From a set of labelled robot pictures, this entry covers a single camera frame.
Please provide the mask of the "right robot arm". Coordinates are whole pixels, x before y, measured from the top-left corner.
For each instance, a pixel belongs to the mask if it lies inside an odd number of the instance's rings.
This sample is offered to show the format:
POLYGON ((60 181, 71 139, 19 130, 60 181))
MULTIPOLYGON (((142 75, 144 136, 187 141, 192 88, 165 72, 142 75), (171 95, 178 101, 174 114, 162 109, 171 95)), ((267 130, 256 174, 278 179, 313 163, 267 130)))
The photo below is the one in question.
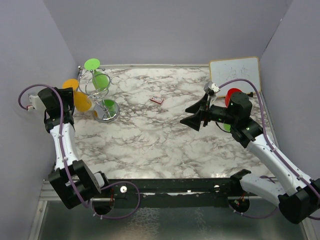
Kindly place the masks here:
POLYGON ((313 180, 299 170, 270 138, 263 128, 251 118, 252 103, 241 91, 234 92, 227 107, 209 104, 208 95, 185 109, 190 116, 180 123, 196 131, 208 122, 230 125, 232 137, 245 149, 255 155, 276 177, 279 185, 261 179, 248 170, 242 170, 232 177, 229 189, 240 196, 253 193, 278 207, 291 223, 299 224, 320 208, 320 181, 313 180))

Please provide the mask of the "orange wine glass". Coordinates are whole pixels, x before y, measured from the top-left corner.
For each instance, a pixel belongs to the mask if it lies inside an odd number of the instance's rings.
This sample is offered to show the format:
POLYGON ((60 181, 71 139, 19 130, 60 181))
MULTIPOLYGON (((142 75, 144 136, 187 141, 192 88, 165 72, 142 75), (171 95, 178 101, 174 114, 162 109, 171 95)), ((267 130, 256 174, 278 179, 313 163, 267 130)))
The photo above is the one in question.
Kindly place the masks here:
POLYGON ((88 96, 80 91, 78 91, 79 82, 77 79, 71 78, 65 81, 62 85, 63 89, 72 88, 73 89, 73 100, 74 106, 79 112, 87 112, 92 107, 92 102, 89 100, 88 96))

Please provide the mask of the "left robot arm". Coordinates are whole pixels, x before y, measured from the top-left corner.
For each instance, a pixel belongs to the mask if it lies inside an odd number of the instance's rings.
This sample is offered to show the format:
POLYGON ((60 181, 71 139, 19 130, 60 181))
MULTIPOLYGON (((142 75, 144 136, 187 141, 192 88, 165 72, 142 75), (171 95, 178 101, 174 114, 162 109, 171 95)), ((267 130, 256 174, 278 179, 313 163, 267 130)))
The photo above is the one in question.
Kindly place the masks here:
POLYGON ((38 92, 45 106, 44 125, 54 141, 56 160, 48 180, 68 209, 86 208, 95 196, 106 197, 111 186, 101 171, 93 173, 77 153, 72 88, 46 87, 38 92))

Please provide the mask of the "red wine glass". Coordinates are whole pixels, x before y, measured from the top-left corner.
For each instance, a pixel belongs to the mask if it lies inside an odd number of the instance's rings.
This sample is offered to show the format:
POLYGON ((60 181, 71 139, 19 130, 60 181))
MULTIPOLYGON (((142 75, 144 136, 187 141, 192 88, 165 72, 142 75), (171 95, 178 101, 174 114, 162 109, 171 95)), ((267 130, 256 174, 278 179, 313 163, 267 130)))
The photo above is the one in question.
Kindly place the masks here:
POLYGON ((238 89, 238 88, 231 88, 231 89, 229 89, 227 91, 227 94, 226 94, 225 99, 224 99, 224 103, 225 103, 226 107, 229 106, 232 94, 237 93, 237 92, 242 92, 242 91, 240 89, 238 89))

